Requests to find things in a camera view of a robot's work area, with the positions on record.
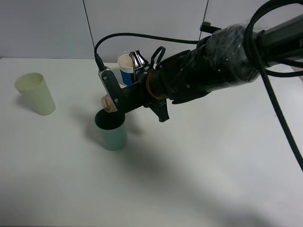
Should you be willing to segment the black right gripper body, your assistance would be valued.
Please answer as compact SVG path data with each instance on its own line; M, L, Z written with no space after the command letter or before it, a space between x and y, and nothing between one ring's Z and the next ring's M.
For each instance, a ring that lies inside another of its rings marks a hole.
M148 101L153 99L173 99L172 90L161 70L142 74L135 83L122 90L126 96L125 113L141 106L149 108Z

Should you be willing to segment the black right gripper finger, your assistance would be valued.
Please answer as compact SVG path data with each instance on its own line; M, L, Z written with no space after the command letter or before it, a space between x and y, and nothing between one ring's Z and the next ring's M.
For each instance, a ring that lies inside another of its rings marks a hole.
M157 115L159 122L165 122L169 119L166 99L150 100L148 107Z

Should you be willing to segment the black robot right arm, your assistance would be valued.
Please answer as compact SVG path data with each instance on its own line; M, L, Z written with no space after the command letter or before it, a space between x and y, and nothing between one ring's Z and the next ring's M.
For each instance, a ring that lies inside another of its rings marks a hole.
M235 24L214 29L197 43L196 49L167 59L163 46L156 49L149 61L139 51L131 52L131 82L112 97L115 106L124 113L144 106L164 122L169 118L167 100L186 103L215 90L253 82L258 69L247 28L245 24Z

